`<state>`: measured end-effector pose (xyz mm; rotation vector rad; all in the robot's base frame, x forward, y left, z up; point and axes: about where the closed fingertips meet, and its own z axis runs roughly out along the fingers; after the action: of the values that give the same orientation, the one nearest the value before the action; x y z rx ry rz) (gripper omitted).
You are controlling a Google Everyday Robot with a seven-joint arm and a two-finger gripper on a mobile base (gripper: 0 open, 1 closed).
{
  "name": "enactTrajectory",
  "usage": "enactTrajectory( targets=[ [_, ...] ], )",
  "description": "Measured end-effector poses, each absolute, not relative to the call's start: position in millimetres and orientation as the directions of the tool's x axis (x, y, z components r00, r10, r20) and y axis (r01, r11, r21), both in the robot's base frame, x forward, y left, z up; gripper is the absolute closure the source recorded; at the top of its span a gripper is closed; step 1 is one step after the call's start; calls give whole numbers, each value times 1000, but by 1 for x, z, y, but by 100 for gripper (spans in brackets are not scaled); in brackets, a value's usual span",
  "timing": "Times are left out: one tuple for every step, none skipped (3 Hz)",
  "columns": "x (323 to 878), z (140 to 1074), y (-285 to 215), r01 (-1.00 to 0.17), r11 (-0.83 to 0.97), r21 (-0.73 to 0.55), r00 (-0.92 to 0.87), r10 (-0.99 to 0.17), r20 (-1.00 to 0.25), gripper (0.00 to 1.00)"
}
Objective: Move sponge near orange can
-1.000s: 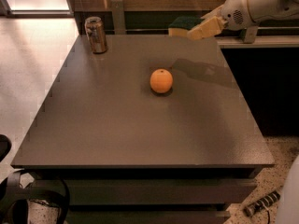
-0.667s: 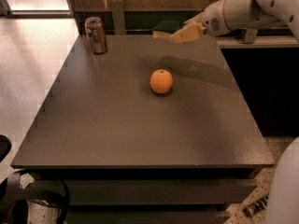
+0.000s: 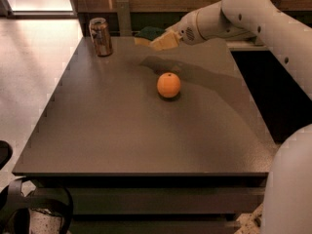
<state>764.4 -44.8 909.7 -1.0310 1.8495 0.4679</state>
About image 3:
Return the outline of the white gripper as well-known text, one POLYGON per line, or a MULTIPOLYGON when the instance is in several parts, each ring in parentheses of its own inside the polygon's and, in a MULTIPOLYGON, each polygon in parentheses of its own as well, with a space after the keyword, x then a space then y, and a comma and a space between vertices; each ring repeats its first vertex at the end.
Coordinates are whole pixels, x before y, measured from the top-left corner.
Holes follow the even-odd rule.
POLYGON ((164 51, 179 46, 180 40, 187 45, 196 45, 205 42, 197 25, 199 11, 193 11, 181 18, 180 21, 168 27, 161 36, 154 39, 149 47, 154 51, 164 51))

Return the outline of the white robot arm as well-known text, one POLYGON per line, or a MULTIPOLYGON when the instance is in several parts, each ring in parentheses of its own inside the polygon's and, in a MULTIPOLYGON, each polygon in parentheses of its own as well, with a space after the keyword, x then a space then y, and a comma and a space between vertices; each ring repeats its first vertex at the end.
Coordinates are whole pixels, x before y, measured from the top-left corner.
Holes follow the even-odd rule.
POLYGON ((265 53, 235 61, 280 144, 266 180, 260 234, 312 234, 312 29, 271 0, 220 0, 156 31, 150 45, 162 51, 250 37, 265 53))

